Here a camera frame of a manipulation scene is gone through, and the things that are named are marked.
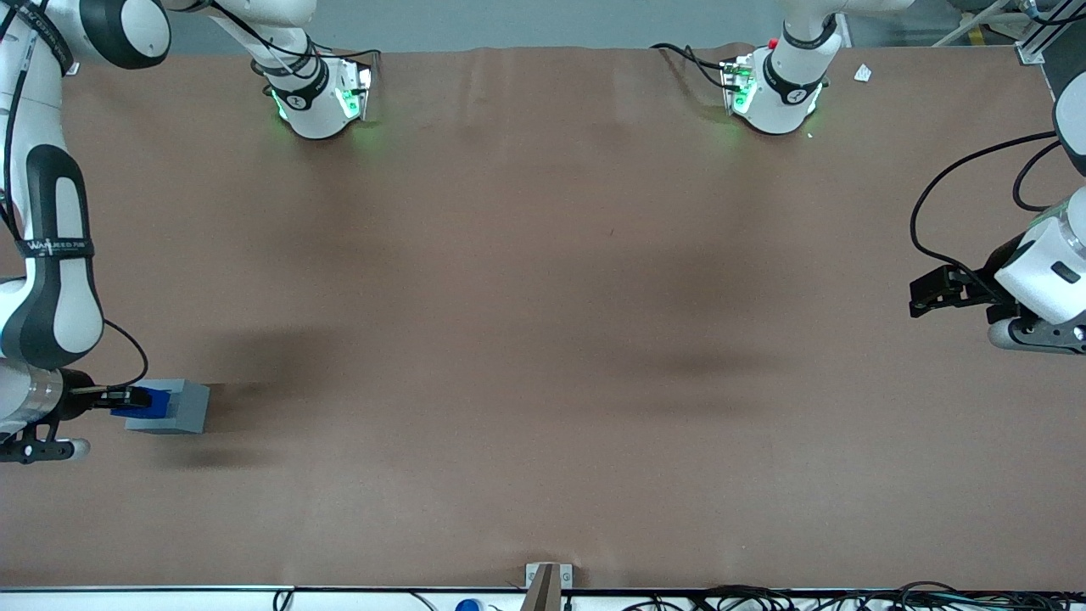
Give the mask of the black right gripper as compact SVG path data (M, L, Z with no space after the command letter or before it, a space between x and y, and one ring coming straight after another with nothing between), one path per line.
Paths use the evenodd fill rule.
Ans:
M153 410L153 392L140 386L97 386L83 371L61 368L62 392L52 413L60 422L74 420L89 410L144 413Z

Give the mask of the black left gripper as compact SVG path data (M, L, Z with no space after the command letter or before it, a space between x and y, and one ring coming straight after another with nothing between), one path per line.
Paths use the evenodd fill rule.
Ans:
M997 273L1005 264L1016 258L1016 249L1019 249L1024 236L1025 233L1019 233L1013 239L1005 241L1001 246L994 249L988 259L973 271L977 275L982 292L985 294L982 302L989 303L986 310L989 324L1019 320L1019 318L1023 318L1026 321L1025 324L1035 324L1038 321L1034 311L1012 297L1012 294L994 278L994 273ZM923 273L911 282L909 317L920 318L930 311L943 308L969 308L970 300L967 298L967 291L971 285L972 277L969 273L963 273L961 268L957 266L939 266Z

